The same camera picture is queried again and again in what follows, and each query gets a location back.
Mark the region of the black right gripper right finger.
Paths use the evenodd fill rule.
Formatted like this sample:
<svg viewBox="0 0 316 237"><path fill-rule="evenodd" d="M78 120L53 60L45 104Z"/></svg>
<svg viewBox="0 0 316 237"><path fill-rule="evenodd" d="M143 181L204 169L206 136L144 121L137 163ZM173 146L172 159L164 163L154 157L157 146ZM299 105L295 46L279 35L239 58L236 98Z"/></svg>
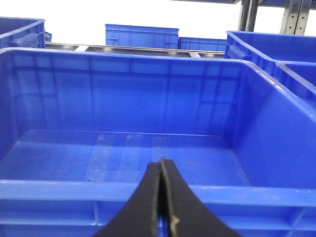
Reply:
<svg viewBox="0 0 316 237"><path fill-rule="evenodd" d="M171 159L161 160L170 237L239 237L195 195Z"/></svg>

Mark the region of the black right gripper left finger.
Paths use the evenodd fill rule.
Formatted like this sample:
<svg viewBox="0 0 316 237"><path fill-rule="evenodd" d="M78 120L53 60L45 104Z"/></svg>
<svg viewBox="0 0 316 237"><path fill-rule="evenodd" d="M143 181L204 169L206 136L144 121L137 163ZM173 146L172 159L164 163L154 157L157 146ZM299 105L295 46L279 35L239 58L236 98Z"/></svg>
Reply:
<svg viewBox="0 0 316 237"><path fill-rule="evenodd" d="M156 237L161 164L151 162L124 207L95 237Z"/></svg>

